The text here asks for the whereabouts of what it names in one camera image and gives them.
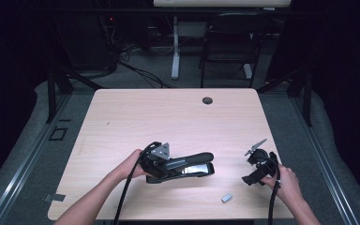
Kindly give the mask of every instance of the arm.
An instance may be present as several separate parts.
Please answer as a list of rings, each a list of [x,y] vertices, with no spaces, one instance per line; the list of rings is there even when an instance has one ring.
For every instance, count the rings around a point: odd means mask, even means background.
[[[296,174],[290,168],[278,165],[280,170],[280,188],[277,196],[288,206],[298,224],[321,224],[315,217],[308,203],[304,200]],[[277,176],[264,177],[264,182],[270,188],[274,187]]]
[[[93,224],[102,205],[113,189],[124,179],[127,179],[131,169],[139,158],[142,150],[135,150],[127,159],[108,173],[95,187],[82,196],[78,201],[55,222],[55,224]],[[146,173],[138,165],[133,177]]]

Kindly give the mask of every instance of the human hand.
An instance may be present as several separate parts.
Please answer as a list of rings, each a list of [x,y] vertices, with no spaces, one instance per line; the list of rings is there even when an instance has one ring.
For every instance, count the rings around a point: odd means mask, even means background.
[[[303,195],[299,186],[299,180],[291,168],[286,168],[278,164],[280,171],[280,188],[277,190],[277,196],[288,206],[302,202]],[[264,177],[261,180],[271,189],[277,181],[277,174],[274,177]]]
[[[115,170],[119,171],[121,174],[122,179],[128,178],[128,175],[130,174],[131,170],[134,167],[134,164],[136,163],[137,159],[139,159],[140,153],[142,150],[137,149],[134,150],[130,156],[127,157],[121,164],[119,164]],[[132,177],[138,177],[140,175],[147,175],[147,173],[142,169],[140,164],[136,166],[136,169],[134,170],[134,173]]]

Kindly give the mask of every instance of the gray carpet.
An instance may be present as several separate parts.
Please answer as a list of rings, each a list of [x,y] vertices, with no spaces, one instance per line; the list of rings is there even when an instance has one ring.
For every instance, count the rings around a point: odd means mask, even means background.
[[[254,88],[264,85],[264,74],[270,61],[273,43],[275,43],[274,40],[268,41],[264,51],[262,51]],[[195,88],[200,85],[200,71],[198,70],[200,49],[200,47],[192,44],[182,46],[180,78],[177,81],[171,79],[172,53],[158,54],[154,51],[134,51],[130,54],[128,63],[136,68],[152,72],[165,83],[179,88]],[[93,81],[107,88],[152,88],[140,75],[121,66],[118,66],[113,74]],[[3,224],[53,223],[47,218],[50,203],[43,199],[46,194],[55,193],[93,97],[93,91],[89,87],[78,81],[72,81],[72,83],[75,87],[72,96],[58,95],[57,99],[62,99],[65,104],[63,104],[63,111],[59,113],[53,124],[54,127],[65,128],[67,133],[63,141],[46,140],[40,146],[40,154],[37,155],[36,163],[26,177],[26,182],[21,186],[18,195],[14,196],[13,204],[7,207],[6,213],[0,219]],[[284,83],[275,90],[260,95],[282,162],[298,174],[304,197],[320,222],[322,224],[344,224],[331,190],[328,188],[314,156],[314,146],[306,132],[303,121],[298,116],[300,112],[294,106],[294,102],[299,101],[298,99],[287,98],[283,92],[286,86],[287,84]],[[48,112],[46,89],[46,83],[36,89],[38,93],[37,106],[0,172],[0,200],[15,172],[33,151],[45,128]],[[360,223],[360,187],[338,155],[330,122],[321,100],[316,95],[313,95],[312,99],[311,119],[312,131],[319,139],[330,161],[331,168],[344,189],[357,221]],[[202,224],[201,222],[188,222],[187,224],[190,223]],[[231,223],[230,221],[205,221],[205,223],[245,224],[245,221],[232,221]],[[264,219],[255,221],[255,224],[266,223],[267,221]],[[276,219],[275,224],[295,224],[295,221],[293,219]]]

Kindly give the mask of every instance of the table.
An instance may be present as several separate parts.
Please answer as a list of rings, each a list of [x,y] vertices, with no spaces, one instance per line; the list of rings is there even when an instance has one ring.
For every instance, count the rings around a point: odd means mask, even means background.
[[[292,0],[154,0],[154,7],[162,8],[287,8]],[[173,62],[172,79],[179,78],[180,52],[178,41],[179,23],[177,17],[173,19]],[[247,78],[251,77],[250,65],[244,66],[244,72]]]
[[[203,98],[213,99],[211,104]],[[253,89],[101,89],[96,91],[68,160],[48,216],[58,219],[134,149],[169,143],[172,158],[211,152],[215,174],[162,184],[132,180],[121,220],[267,218],[271,189],[248,186],[255,171],[244,154],[255,143],[278,154]],[[113,219],[125,181],[103,205],[97,219]],[[232,199],[221,198],[231,193]],[[277,199],[274,218],[292,218]]]

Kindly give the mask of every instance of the black object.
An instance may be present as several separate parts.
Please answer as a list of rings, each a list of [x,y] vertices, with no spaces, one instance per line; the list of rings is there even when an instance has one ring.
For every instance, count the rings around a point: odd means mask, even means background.
[[[203,49],[200,61],[201,87],[203,87],[205,62],[252,64],[252,86],[259,61],[262,42],[270,30],[271,19],[256,13],[220,13],[205,26]]]
[[[139,163],[142,169],[153,175],[146,176],[147,183],[158,184],[164,181],[202,177],[215,173],[211,161],[212,153],[200,153],[189,157],[170,158],[167,143],[153,142],[142,152]]]
[[[273,152],[270,152],[270,157],[268,157],[267,152],[263,149],[256,149],[247,160],[251,165],[256,164],[257,170],[251,173],[250,175],[242,177],[245,183],[249,186],[259,182],[262,186],[264,185],[262,180],[266,175],[270,174],[274,176],[277,171],[278,159],[277,155]]]

